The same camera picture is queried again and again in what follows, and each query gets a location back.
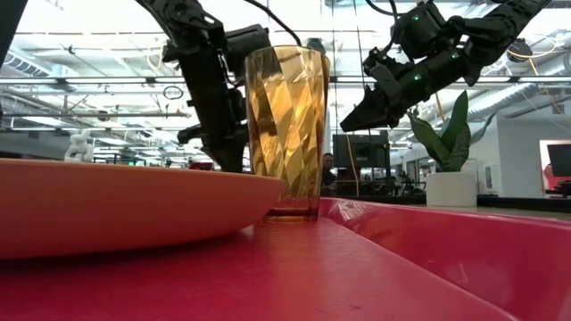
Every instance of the white pot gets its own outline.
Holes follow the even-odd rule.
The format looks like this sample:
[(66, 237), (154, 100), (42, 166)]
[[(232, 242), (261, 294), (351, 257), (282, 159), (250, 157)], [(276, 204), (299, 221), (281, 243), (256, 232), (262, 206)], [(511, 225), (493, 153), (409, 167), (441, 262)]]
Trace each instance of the white pot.
[(472, 173), (434, 173), (426, 176), (426, 205), (475, 207), (476, 176)]

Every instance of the computer monitor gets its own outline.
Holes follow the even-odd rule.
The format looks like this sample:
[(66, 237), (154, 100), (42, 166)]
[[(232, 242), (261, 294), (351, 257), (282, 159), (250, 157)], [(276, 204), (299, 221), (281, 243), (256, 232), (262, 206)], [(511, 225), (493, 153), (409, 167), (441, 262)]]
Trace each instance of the computer monitor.
[(337, 168), (384, 168), (389, 162), (388, 133), (380, 135), (333, 135), (334, 163)]
[(547, 145), (554, 177), (571, 177), (571, 144)]

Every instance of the red table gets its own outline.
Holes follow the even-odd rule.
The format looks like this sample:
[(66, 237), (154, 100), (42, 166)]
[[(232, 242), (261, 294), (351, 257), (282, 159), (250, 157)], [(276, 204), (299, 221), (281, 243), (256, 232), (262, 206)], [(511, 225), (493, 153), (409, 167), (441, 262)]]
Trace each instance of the red table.
[[(327, 199), (320, 206), (316, 222), (260, 223), (204, 243), (2, 262), (0, 320), (571, 316), (564, 302), (571, 289), (569, 256), (561, 252), (571, 244), (571, 225)], [(479, 220), (500, 224), (494, 230)], [(464, 235), (470, 226), (474, 233)], [(538, 231), (544, 238), (538, 246), (552, 248), (525, 242)], [(556, 238), (561, 245), (552, 243)], [(538, 259), (547, 259), (546, 266), (540, 268)], [(465, 279), (457, 278), (458, 269), (447, 270), (458, 262), (467, 263)], [(495, 292), (502, 296), (489, 295)], [(518, 305), (533, 298), (535, 307)]]

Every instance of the person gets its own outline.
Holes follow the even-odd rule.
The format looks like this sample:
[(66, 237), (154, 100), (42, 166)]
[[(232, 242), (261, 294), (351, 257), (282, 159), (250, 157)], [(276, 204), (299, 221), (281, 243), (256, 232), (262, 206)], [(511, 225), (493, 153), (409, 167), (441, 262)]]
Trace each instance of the person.
[(333, 168), (333, 154), (326, 152), (323, 154), (323, 164), (321, 165), (321, 191), (325, 195), (335, 193), (337, 177), (331, 172)]

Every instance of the white statue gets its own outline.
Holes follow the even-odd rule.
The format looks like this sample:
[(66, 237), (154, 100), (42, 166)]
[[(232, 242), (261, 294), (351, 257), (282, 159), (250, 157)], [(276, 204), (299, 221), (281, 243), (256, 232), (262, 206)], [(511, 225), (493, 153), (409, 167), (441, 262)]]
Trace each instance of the white statue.
[(63, 157), (64, 161), (93, 162), (93, 146), (87, 143), (91, 133), (89, 130), (82, 130), (79, 134), (70, 137), (70, 148)]

